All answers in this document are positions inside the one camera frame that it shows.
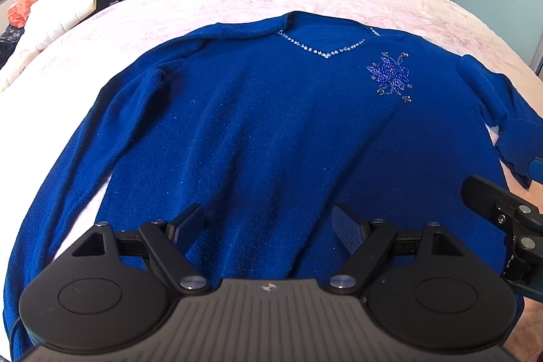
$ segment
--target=rhinestone neckline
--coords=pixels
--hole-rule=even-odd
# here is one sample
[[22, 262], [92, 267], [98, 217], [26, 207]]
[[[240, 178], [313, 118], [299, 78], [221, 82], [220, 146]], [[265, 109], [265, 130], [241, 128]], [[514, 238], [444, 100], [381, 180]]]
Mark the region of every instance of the rhinestone neckline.
[[276, 31], [276, 33], [287, 39], [289, 42], [291, 42], [293, 45], [296, 45], [296, 46], [299, 46], [300, 48], [302, 48], [303, 50], [307, 51], [307, 52], [311, 52], [313, 54], [316, 54], [317, 56], [321, 56], [321, 57], [324, 57], [325, 59], [329, 59], [330, 57], [332, 56], [335, 56], [336, 54], [339, 54], [341, 52], [346, 52], [346, 51], [351, 51], [351, 50], [354, 50], [355, 48], [359, 47], [360, 45], [362, 45], [366, 40], [365, 39], [362, 39], [360, 41], [358, 41], [356, 44], [354, 45], [351, 45], [351, 46], [344, 46], [343, 48], [340, 48], [338, 50], [333, 50], [333, 51], [330, 51], [330, 52], [326, 52], [326, 51], [320, 51], [320, 50], [316, 50], [314, 48], [311, 48], [310, 46], [307, 46], [307, 45], [304, 45], [302, 44], [301, 42], [298, 42], [297, 40], [294, 40], [292, 37], [290, 37], [289, 35], [286, 35], [285, 33], [283, 33], [283, 30], [279, 30], [279, 31]]

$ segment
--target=black metal bracket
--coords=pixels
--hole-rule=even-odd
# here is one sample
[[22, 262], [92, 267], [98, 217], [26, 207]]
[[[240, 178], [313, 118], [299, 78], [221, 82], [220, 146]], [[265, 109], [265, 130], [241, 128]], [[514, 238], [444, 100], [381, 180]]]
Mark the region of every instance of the black metal bracket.
[[[510, 286], [444, 226], [429, 222], [422, 232], [402, 232], [338, 205], [332, 227], [351, 257], [324, 290], [360, 299], [392, 336], [445, 352], [505, 339], [516, 310]], [[402, 255], [416, 257], [392, 267]]]
[[464, 181], [462, 201], [506, 234], [503, 279], [516, 293], [543, 302], [543, 216], [537, 206], [479, 176]]
[[204, 275], [185, 258], [204, 226], [204, 209], [193, 204], [170, 223], [150, 221], [138, 231], [116, 232], [115, 239], [119, 254], [140, 256], [146, 269], [168, 288], [173, 299], [211, 290]]

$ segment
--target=black cable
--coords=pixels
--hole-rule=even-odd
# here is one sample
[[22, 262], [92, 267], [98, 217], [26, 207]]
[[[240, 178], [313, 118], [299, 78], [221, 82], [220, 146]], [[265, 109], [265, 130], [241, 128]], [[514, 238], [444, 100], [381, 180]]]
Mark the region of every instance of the black cable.
[[21, 321], [21, 317], [19, 316], [13, 324], [12, 331], [9, 332], [9, 356], [12, 359], [12, 362], [15, 362], [15, 359], [13, 358], [13, 344], [15, 333], [17, 332], [17, 327], [22, 324], [23, 322]]

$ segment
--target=sweater sleeve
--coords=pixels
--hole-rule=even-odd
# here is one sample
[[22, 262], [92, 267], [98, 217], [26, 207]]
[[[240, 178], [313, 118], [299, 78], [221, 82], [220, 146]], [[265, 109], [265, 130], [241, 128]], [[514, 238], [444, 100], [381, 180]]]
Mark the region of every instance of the sweater sleeve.
[[[4, 285], [4, 326], [9, 334], [18, 318], [23, 289], [53, 259], [75, 217], [137, 134], [153, 96], [178, 69], [179, 59], [220, 37], [219, 27], [205, 27], [148, 51], [100, 91], [86, 118], [70, 138], [45, 178], [21, 225], [10, 255]], [[14, 360], [32, 343], [19, 330]]]
[[501, 161], [528, 189], [533, 179], [530, 162], [543, 157], [543, 119], [506, 76], [490, 72], [472, 56], [461, 58], [458, 72], [480, 99], [485, 123], [499, 127], [495, 148]]

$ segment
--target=white comforter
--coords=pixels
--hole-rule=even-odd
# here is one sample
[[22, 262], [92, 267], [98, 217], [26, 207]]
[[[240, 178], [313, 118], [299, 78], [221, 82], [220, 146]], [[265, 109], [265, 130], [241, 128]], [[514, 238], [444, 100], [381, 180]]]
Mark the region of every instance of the white comforter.
[[[0, 274], [6, 272], [41, 183], [110, 78], [147, 50], [204, 25], [256, 21], [293, 10], [400, 29], [456, 54], [472, 54], [490, 70], [506, 74], [543, 116], [543, 83], [503, 40], [449, 0], [124, 1], [57, 39], [0, 94]], [[509, 170], [506, 176], [513, 192], [543, 210], [543, 186], [533, 184], [525, 191]], [[80, 215], [63, 248], [92, 225], [106, 185]], [[9, 356], [3, 333], [0, 355]]]
[[96, 10], [96, 0], [38, 0], [24, 25], [14, 53], [0, 70], [0, 92], [23, 72], [36, 56]]

